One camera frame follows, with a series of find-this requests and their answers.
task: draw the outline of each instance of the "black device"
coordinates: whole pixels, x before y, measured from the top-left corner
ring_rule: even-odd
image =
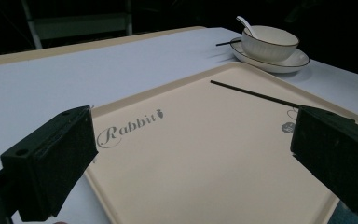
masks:
[[[358,125],[353,119],[301,106],[291,151],[358,216]]]
[[[89,106],[64,111],[1,155],[0,224],[57,216],[98,151]]]

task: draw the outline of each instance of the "spoon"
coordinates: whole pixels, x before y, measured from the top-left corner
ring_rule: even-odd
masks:
[[[249,24],[248,21],[246,21],[243,17],[238,16],[237,21],[240,21],[242,25],[244,25],[246,28],[248,28],[249,33],[251,33],[251,36],[258,39],[257,35],[255,34],[255,31],[252,29],[252,26]]]

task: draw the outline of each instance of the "bowl rim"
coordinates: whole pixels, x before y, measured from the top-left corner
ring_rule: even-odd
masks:
[[[305,63],[299,64],[299,65],[282,65],[282,64],[276,64],[276,62],[264,62],[264,61],[252,58],[251,56],[247,55],[244,52],[238,51],[237,48],[234,47],[235,44],[239,44],[239,43],[235,42],[237,39],[239,39],[239,38],[237,37],[237,38],[234,38],[234,39],[231,40],[231,43],[230,43],[231,48],[234,49],[235,51],[237,51],[237,53],[239,53],[243,57],[248,58],[248,59],[253,60],[253,61],[256,61],[256,62],[259,62],[259,63],[268,64],[268,65],[272,65],[272,66],[276,66],[276,67],[292,67],[292,68],[293,67],[303,67],[303,66],[305,66],[305,65],[310,63],[310,57],[300,49],[297,49],[297,50],[300,50],[301,52],[303,52],[307,56],[307,60],[306,60]]]
[[[276,27],[273,27],[273,26],[253,25],[252,27],[268,27],[268,28],[274,28],[274,29],[277,29],[277,30],[285,31],[285,30],[283,30],[283,29],[276,28]],[[290,35],[292,35],[292,36],[294,36],[294,37],[297,39],[297,42],[296,42],[295,44],[284,45],[284,44],[271,43],[271,42],[268,42],[268,41],[265,41],[265,40],[261,40],[261,39],[254,38],[254,37],[251,36],[250,34],[247,34],[247,33],[245,32],[245,30],[249,30],[249,29],[245,27],[245,28],[242,30],[242,34],[246,34],[247,36],[249,36],[250,38],[252,38],[252,39],[255,40],[255,41],[263,42],[263,43],[270,44],[270,45],[274,45],[274,46],[292,47],[292,46],[298,46],[299,43],[300,43],[300,39],[299,39],[296,35],[293,35],[292,33],[287,32],[287,31],[285,31],[285,32],[288,33],[288,34],[290,34]]]

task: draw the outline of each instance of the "white spoon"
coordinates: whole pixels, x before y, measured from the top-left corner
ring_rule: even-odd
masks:
[[[257,35],[255,34],[255,31],[252,29],[251,24],[249,24],[248,21],[246,21],[243,17],[238,16],[237,21],[240,21],[242,25],[244,25],[246,28],[248,28],[249,32],[251,33],[251,36],[258,39]]]

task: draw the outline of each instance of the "bowl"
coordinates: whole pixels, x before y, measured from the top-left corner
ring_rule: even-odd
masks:
[[[287,31],[270,26],[252,26],[257,39],[245,28],[242,32],[241,45],[243,51],[253,59],[262,62],[281,62],[292,55],[299,40]]]

